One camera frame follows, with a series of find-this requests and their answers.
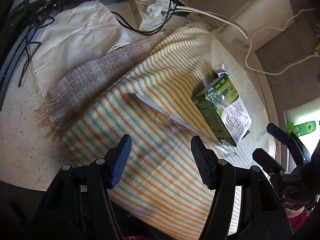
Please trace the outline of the striped yellow green towel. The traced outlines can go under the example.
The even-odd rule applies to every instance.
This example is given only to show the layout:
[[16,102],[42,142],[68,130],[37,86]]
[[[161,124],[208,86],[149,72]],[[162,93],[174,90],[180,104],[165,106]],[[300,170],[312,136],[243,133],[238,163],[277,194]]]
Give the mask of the striped yellow green towel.
[[233,150],[219,153],[232,165],[249,168],[252,152],[270,155],[276,142],[267,133],[266,109],[244,69],[202,25],[191,22],[172,32],[149,56],[107,89],[62,136],[75,166],[90,164],[128,134],[132,150],[120,183],[110,198],[147,224],[175,239],[198,239],[213,200],[202,183],[190,149],[192,133],[173,132],[159,114],[142,103],[142,94],[179,116],[203,135],[214,133],[191,98],[208,85],[224,64],[252,124],[249,135]]

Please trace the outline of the green white milk carton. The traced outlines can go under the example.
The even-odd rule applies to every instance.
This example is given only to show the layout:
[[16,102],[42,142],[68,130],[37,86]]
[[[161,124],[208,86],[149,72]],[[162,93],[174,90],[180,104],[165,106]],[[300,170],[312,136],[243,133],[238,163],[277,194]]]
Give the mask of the green white milk carton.
[[224,64],[213,71],[213,78],[191,100],[218,141],[236,147],[249,133],[252,119]]

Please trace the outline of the white cloth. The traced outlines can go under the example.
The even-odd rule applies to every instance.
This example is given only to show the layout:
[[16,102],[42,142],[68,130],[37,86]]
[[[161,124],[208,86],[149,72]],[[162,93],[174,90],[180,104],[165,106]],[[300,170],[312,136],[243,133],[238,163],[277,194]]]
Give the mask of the white cloth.
[[82,3],[55,16],[33,57],[38,93],[46,97],[71,70],[131,42],[112,12],[99,1]]

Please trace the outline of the white power strip with chargers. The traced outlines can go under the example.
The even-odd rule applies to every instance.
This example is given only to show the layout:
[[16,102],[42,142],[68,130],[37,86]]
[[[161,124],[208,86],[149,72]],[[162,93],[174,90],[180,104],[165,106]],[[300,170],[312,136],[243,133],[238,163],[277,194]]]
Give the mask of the white power strip with chargers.
[[152,33],[162,27],[169,19],[170,10],[173,9],[172,0],[130,0],[137,29]]

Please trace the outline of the green dish soap bottle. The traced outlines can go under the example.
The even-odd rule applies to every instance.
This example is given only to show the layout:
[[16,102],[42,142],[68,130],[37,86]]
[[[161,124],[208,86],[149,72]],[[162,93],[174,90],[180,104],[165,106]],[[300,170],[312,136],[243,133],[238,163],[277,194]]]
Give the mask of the green dish soap bottle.
[[301,137],[307,134],[310,134],[316,130],[316,122],[315,121],[308,121],[299,124],[298,122],[293,122],[287,125],[286,132],[293,133],[297,137]]

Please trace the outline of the white cutting board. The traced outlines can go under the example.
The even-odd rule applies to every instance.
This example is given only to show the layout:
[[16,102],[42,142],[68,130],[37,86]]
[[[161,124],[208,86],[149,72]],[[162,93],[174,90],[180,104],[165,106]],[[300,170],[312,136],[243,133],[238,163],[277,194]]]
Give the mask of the white cutting board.
[[290,0],[254,0],[236,18],[252,40],[252,50],[256,51],[277,36],[287,20],[293,16]]

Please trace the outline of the clear plastic spoon wrapper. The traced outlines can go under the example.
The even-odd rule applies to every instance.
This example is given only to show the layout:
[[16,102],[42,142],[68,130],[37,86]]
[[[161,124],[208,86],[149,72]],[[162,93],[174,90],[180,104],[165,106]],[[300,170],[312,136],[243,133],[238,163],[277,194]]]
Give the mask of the clear plastic spoon wrapper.
[[152,110],[156,111],[157,114],[158,114],[159,120],[161,120],[164,124],[169,126],[169,128],[173,132],[176,132],[176,131],[182,130],[182,129],[187,130],[190,133],[193,133],[194,135],[200,136],[202,139],[205,140],[206,143],[213,144],[218,150],[224,152],[225,154],[235,154],[236,155],[236,153],[233,152],[232,150],[228,149],[225,146],[222,146],[220,143],[215,142],[212,138],[207,137],[206,135],[201,133],[199,130],[193,128],[192,126],[187,124],[185,121],[183,121],[182,119],[180,119],[177,116],[173,115],[172,113],[170,113],[169,111],[167,111],[163,107],[155,104],[150,99],[148,99],[147,97],[143,96],[142,94],[136,93],[135,97],[139,101],[144,103],[146,106],[148,106]]

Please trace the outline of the pink checked fringed cloth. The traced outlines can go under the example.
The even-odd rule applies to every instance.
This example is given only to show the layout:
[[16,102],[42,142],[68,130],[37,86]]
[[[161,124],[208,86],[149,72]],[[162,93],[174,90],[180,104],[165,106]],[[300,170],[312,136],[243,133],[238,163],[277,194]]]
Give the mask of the pink checked fringed cloth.
[[140,64],[170,31],[145,37],[106,55],[88,61],[62,77],[49,89],[44,103],[35,111],[44,136],[61,133],[103,91]]

